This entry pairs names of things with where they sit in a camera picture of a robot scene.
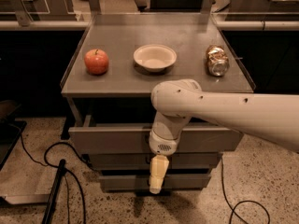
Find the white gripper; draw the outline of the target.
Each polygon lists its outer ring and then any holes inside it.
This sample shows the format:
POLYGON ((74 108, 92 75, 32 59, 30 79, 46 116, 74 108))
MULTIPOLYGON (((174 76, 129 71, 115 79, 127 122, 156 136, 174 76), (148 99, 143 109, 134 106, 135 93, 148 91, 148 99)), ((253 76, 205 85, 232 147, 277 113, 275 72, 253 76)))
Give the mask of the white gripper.
POLYGON ((177 148, 180 137, 175 140, 167 140, 158 136, 154 131, 149 133, 149 148, 156 154, 150 161, 149 191, 159 194, 168 169, 169 160, 166 156, 173 155, 177 148))

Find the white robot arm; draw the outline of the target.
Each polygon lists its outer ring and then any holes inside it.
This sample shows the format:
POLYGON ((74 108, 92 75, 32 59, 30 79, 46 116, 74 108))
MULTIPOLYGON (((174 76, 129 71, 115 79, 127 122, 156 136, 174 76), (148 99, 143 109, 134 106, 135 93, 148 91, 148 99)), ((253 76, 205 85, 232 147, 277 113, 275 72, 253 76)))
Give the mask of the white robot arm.
POLYGON ((183 128, 192 118, 299 150, 299 96, 204 92, 192 79, 165 81, 151 92, 156 110, 149 133, 149 191, 158 194, 183 128))

